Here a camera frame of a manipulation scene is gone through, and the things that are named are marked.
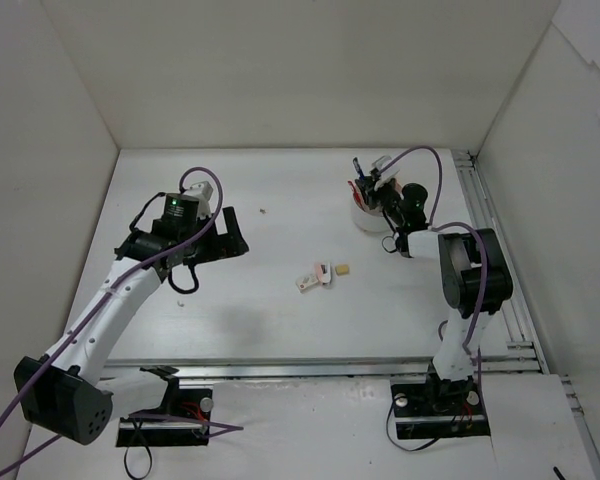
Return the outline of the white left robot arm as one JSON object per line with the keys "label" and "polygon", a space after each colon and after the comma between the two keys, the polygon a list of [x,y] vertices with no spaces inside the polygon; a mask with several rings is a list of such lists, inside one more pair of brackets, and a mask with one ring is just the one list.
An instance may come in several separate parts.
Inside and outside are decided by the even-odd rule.
{"label": "white left robot arm", "polygon": [[65,336],[38,359],[23,358],[14,380],[24,418],[81,445],[92,443],[120,418],[171,418],[179,409],[177,370],[141,367],[104,380],[109,356],[140,307],[172,283],[179,266],[244,255],[233,207],[209,209],[206,194],[164,194],[164,209],[150,231],[130,224],[99,290]]}

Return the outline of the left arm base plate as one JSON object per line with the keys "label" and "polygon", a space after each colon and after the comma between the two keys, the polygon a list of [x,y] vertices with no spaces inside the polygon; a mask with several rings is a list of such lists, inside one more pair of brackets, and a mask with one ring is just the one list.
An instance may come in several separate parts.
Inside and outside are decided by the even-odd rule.
{"label": "left arm base plate", "polygon": [[181,386],[176,380],[177,370],[172,367],[141,368],[166,380],[164,399],[149,414],[167,415],[168,419],[122,418],[117,430],[115,446],[127,447],[198,447],[209,444],[210,427],[199,423],[180,421],[210,421],[213,409],[212,389],[204,386]]}

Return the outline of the red gel pen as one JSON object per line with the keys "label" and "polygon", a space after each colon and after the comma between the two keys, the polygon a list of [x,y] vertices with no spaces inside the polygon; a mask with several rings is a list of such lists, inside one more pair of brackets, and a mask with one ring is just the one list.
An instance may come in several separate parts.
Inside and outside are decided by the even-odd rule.
{"label": "red gel pen", "polygon": [[358,189],[358,187],[356,186],[356,184],[352,181],[352,180],[348,180],[347,181],[351,191],[352,191],[352,197],[354,200],[354,203],[360,208],[363,208],[363,201],[362,198],[360,196],[360,191]]}

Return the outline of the blue gel pen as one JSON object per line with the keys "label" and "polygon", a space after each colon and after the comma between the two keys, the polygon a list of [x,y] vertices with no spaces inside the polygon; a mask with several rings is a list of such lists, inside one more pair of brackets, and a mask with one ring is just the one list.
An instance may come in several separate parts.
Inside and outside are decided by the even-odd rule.
{"label": "blue gel pen", "polygon": [[359,163],[359,159],[358,157],[354,157],[352,160],[353,166],[354,166],[354,170],[358,176],[359,179],[364,180],[365,178],[365,174],[364,171],[362,170],[360,163]]}

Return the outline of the pink white mini stapler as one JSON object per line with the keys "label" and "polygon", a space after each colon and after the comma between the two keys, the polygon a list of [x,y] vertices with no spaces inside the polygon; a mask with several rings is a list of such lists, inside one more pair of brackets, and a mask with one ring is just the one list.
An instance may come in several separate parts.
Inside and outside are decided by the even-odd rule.
{"label": "pink white mini stapler", "polygon": [[315,275],[319,283],[323,286],[330,286],[332,283],[332,264],[328,261],[316,262],[314,264]]}

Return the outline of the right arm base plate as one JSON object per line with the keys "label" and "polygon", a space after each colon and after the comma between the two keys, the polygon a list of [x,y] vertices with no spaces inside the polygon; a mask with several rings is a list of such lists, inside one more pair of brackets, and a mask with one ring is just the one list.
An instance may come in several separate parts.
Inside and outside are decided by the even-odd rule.
{"label": "right arm base plate", "polygon": [[430,371],[418,382],[391,384],[389,432],[400,441],[488,437],[491,429],[473,377],[442,380]]}

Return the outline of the tan eraser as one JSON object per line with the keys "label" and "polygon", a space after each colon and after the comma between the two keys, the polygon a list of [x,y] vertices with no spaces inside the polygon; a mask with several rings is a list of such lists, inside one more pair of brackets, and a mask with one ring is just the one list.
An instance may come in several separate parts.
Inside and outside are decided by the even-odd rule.
{"label": "tan eraser", "polygon": [[347,264],[338,264],[335,266],[335,272],[338,276],[347,275],[350,272],[350,267]]}

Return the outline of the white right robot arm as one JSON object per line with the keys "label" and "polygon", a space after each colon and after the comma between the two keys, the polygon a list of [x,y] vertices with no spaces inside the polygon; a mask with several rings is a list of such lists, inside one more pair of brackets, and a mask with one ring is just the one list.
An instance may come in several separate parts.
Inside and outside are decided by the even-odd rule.
{"label": "white right robot arm", "polygon": [[362,176],[354,184],[361,204],[379,211],[388,222],[397,253],[410,255],[409,236],[414,233],[437,234],[442,291],[451,315],[432,360],[437,378],[424,384],[422,398],[429,409],[444,412],[458,400],[455,384],[472,379],[486,326],[513,294],[497,234],[460,221],[433,225],[424,211],[428,192],[420,184],[397,190],[391,180],[378,187],[371,176]]}

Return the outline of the white staples box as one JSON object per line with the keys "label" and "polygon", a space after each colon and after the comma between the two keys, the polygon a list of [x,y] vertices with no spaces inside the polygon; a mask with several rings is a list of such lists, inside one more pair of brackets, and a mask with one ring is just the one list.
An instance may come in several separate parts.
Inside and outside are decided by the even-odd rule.
{"label": "white staples box", "polygon": [[315,273],[308,273],[296,279],[295,284],[300,292],[305,292],[320,283]]}

